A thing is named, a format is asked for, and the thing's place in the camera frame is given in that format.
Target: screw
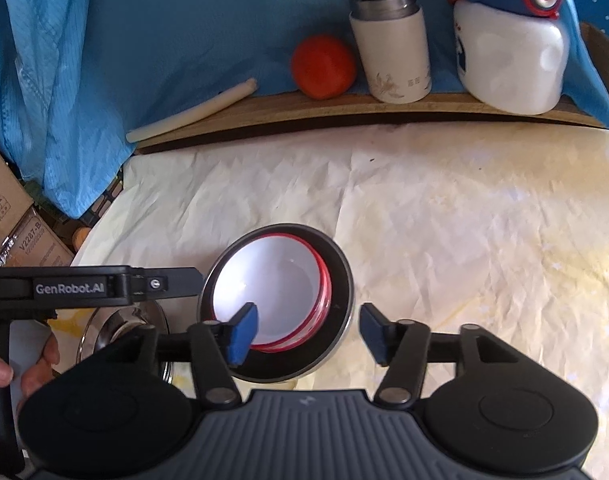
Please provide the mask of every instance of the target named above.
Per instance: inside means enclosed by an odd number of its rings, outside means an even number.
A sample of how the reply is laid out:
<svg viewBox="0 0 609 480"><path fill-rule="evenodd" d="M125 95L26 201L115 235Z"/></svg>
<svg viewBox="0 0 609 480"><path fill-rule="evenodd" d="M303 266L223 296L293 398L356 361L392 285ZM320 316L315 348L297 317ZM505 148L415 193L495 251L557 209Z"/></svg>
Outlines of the screw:
<svg viewBox="0 0 609 480"><path fill-rule="evenodd" d="M404 388L385 388L379 394L380 400L387 404L404 404L411 399L411 394Z"/></svg>
<svg viewBox="0 0 609 480"><path fill-rule="evenodd" d="M211 388L204 396L211 404L226 405L235 400L235 392L231 388Z"/></svg>

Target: bowl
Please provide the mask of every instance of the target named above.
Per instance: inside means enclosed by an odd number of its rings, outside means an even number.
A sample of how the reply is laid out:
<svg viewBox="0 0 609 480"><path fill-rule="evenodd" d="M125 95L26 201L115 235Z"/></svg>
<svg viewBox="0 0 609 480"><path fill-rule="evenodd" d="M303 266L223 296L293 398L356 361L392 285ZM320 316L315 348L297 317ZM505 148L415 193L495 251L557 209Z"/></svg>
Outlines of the bowl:
<svg viewBox="0 0 609 480"><path fill-rule="evenodd" d="M262 235L286 233L306 241L322 258L329 271L331 298L326 319L317 332L295 348L280 352L249 350L245 362L231 369L234 377L251 383L277 383L314 371L342 341L351 321L354 283L351 268L341 248L326 234L302 224L275 224L252 231L230 245L210 270L198 300L199 321L212 319L211 297L216 276L241 247Z"/></svg>
<svg viewBox="0 0 609 480"><path fill-rule="evenodd" d="M253 349L298 335L328 299L324 262L309 244L289 234L250 240L230 255L215 279L215 319L229 321L249 301L258 307Z"/></svg>
<svg viewBox="0 0 609 480"><path fill-rule="evenodd" d="M123 336L137 326L153 325L162 334L169 333L169 324L157 301L141 301L133 306L103 306L91 314L84 329L75 362L78 364L94 352ZM171 384L173 363L161 362L158 376Z"/></svg>
<svg viewBox="0 0 609 480"><path fill-rule="evenodd" d="M323 271L324 271L324 283L323 288L321 289L321 300L316 307L315 311L312 313L313 316L307 321L307 323L298 330L297 333L294 333L291 337L284 341L280 341L274 343L272 345L267 345L263 348L260 348L263 352L282 352L284 350L291 350L298 345L301 345L308 339L312 338L316 332L320 329L320 327L327 319L327 314L329 313L329 307L331 305L331 276L329 275L329 269L323 263Z"/></svg>

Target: metal thermos rim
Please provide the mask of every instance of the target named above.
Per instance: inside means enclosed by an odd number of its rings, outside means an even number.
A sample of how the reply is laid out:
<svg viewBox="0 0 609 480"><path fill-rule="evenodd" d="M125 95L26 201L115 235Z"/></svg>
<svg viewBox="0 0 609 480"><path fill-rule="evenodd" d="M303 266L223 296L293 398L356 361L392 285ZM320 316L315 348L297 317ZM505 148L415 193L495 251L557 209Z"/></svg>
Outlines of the metal thermos rim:
<svg viewBox="0 0 609 480"><path fill-rule="evenodd" d="M349 0L351 16L363 22L398 20L420 10L416 0Z"/></svg>

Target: black handle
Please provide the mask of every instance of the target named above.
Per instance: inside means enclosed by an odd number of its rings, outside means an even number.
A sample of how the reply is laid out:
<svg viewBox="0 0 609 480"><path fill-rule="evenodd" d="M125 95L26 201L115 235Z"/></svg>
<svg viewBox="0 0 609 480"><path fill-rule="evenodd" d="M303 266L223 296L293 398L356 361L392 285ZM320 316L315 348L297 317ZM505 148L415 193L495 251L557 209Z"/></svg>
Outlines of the black handle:
<svg viewBox="0 0 609 480"><path fill-rule="evenodd" d="M9 321L0 322L0 358L9 362ZM17 474L25 467L16 439L11 387L0 388L0 473Z"/></svg>
<svg viewBox="0 0 609 480"><path fill-rule="evenodd" d="M46 319L58 308L197 296L203 282L193 267L0 267L0 319Z"/></svg>

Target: table surface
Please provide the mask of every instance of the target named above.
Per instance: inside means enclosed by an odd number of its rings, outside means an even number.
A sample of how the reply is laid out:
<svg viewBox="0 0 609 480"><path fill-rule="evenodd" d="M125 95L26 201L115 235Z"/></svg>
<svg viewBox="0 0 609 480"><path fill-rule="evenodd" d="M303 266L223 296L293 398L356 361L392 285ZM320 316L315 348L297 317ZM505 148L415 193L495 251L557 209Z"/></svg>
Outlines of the table surface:
<svg viewBox="0 0 609 480"><path fill-rule="evenodd" d="M338 242L356 304L440 332L478 323L582 390L600 415L587 471L609 480L609 132L375 125L136 156L75 263L207 272L235 239L276 222ZM163 307L173 331L196 319L195 298ZM86 316L54 325L63 367ZM323 367L280 387L373 392L383 372L353 325ZM430 365L425 394L450 377ZM174 383L190 393L186 367Z"/></svg>

